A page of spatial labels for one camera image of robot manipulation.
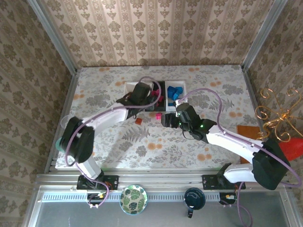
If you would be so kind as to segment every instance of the black mug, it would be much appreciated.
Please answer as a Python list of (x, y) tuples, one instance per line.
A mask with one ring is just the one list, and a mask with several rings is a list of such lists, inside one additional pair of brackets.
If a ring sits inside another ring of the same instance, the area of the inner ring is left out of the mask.
[(204, 207), (206, 198), (200, 189), (190, 188), (184, 194), (184, 201), (188, 207), (187, 217), (192, 218), (194, 210)]

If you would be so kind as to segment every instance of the metal frame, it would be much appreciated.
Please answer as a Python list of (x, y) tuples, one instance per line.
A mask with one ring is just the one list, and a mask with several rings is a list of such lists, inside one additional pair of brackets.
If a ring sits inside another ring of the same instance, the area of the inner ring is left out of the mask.
[(50, 153), (49, 153), (49, 156), (48, 156), (48, 160), (47, 160), (47, 163), (46, 163), (46, 166), (45, 166), (45, 170), (44, 170), (45, 174), (49, 172), (53, 159), (57, 158), (58, 150), (56, 149), (55, 144), (56, 144), (56, 141), (61, 137), (61, 135), (64, 132), (63, 128), (60, 125), (61, 124), (61, 119), (64, 116), (68, 115), (69, 112), (70, 112), (72, 100), (73, 100), (75, 90), (76, 90), (76, 87), (77, 87), (77, 84), (78, 84), (80, 71), (81, 70), (79, 70), (77, 72), (77, 74), (74, 77), (71, 78), (70, 86), (69, 86), (69, 89), (68, 89), (68, 92), (67, 92), (67, 95), (66, 95), (66, 98), (65, 98), (63, 108), (62, 108), (60, 120), (59, 120), (58, 125), (57, 125), (56, 133), (55, 133), (55, 136), (53, 138), (53, 143), (52, 143), (51, 150), (50, 150)]
[[(105, 202), (119, 202), (121, 192), (110, 192)], [(219, 202), (219, 192), (204, 192), (206, 202)], [(44, 192), (41, 202), (87, 202), (86, 192)], [(183, 202), (184, 192), (149, 192), (148, 202)]]
[(283, 10), (284, 6), (286, 5), (288, 0), (275, 0), (273, 5), (271, 6), (267, 16), (264, 19), (264, 22), (254, 39), (250, 50), (248, 51), (242, 66), (244, 71), (247, 71), (250, 65), (255, 60), (258, 52), (260, 51), (263, 43), (265, 42), (269, 32), (271, 31), (272, 27), (276, 23), (281, 11)]
[(60, 56), (62, 57), (62, 60), (64, 61), (66, 67), (68, 68), (68, 70), (70, 71), (73, 77), (76, 74), (76, 69), (77, 69), (76, 64), (72, 59), (68, 49), (65, 47), (64, 43), (62, 42), (62, 38), (56, 32), (56, 29), (54, 28), (50, 18), (47, 16), (46, 10), (41, 5), (39, 0), (28, 0), (28, 3), (33, 8), (43, 28), (45, 29), (46, 33), (50, 37), (56, 50), (59, 52)]
[[(119, 175), (118, 192), (131, 184), (140, 184), (148, 193), (154, 192), (184, 192), (189, 187), (198, 187), (203, 189), (202, 177), (204, 174), (216, 174), (216, 169), (197, 169), (197, 170), (173, 170), (167, 173), (163, 169), (110, 169), (106, 171), (107, 175)], [(60, 193), (79, 193), (85, 191), (77, 191), (76, 184), (78, 171), (58, 171), (49, 174), (39, 174), (34, 186), (34, 193), (29, 202), (28, 210), (23, 222), (23, 226), (34, 227), (38, 219), (41, 208), (42, 198), (45, 192)], [(258, 183), (246, 183), (248, 192), (269, 192)], [(287, 215), (290, 227), (301, 227), (301, 216), (298, 212), (297, 205), (294, 201), (294, 195), (290, 189), (279, 185), (276, 191), (280, 192), (281, 201), (283, 203), (285, 213)], [(229, 192), (222, 190), (213, 190), (211, 192)]]
[[(258, 102), (257, 102), (256, 96), (254, 94), (254, 90), (252, 89), (252, 85), (250, 83), (249, 73), (247, 71), (244, 71), (243, 69), (242, 69), (242, 71), (243, 71), (243, 76), (244, 76), (244, 80), (245, 80), (245, 83), (246, 83), (246, 87), (247, 87), (248, 93), (250, 95), (250, 100), (251, 100), (251, 103), (252, 103), (252, 107), (255, 110), (258, 106)], [(257, 113), (258, 113), (259, 116), (261, 116), (261, 112), (260, 112), (259, 109), (257, 110)], [(262, 119), (257, 118), (257, 122), (258, 122), (258, 125), (260, 127), (260, 130), (262, 132), (264, 132), (264, 129), (263, 129), (264, 122), (262, 121)]]

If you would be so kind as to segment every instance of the pink block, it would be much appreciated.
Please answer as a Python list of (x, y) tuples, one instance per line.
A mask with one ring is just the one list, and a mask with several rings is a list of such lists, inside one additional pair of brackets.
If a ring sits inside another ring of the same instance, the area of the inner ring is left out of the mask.
[(159, 92), (160, 92), (160, 91), (159, 91), (159, 89), (158, 89), (158, 90), (156, 90), (156, 96), (158, 96), (158, 95), (159, 95)]
[(162, 102), (163, 98), (164, 98), (163, 96), (160, 96), (158, 102)]
[(156, 120), (161, 120), (161, 113), (156, 113)]

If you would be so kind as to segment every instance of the glass panel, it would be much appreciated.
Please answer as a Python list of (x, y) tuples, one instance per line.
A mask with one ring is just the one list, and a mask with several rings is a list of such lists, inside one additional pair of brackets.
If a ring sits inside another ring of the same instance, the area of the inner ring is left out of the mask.
[[(278, 192), (241, 195), (241, 204), (252, 214), (257, 227), (289, 227)], [(217, 202), (208, 202), (187, 218), (182, 202), (149, 202), (139, 215), (123, 213), (117, 202), (106, 202), (99, 209), (90, 209), (85, 202), (42, 203), (36, 227), (241, 227), (236, 207), (224, 208)]]

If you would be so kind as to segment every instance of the patterned wallpaper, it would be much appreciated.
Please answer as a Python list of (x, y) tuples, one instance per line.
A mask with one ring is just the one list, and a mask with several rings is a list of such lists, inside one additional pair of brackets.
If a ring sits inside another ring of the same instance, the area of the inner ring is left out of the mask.
[(0, 0), (0, 226), (21, 226), (70, 74), (23, 0)]
[[(250, 67), (250, 80), (257, 92), (257, 100), (269, 108), (289, 108), (297, 100), (298, 96), (288, 96), (287, 90), (297, 89), (303, 95), (303, 1), (289, 0), (279, 16), (264, 45), (259, 51)], [(268, 87), (277, 94), (275, 97), (263, 99), (260, 89)], [(293, 115), (302, 120), (293, 119), (292, 123), (303, 134), (303, 101), (294, 109)], [(289, 124), (283, 123), (280, 132), (290, 131), (296, 137), (298, 134), (292, 130)], [(292, 167), (303, 178), (303, 157), (293, 161)], [(295, 195), (299, 199), (299, 206), (303, 214), (303, 189), (295, 189)]]
[(274, 0), (40, 0), (78, 67), (241, 64)]

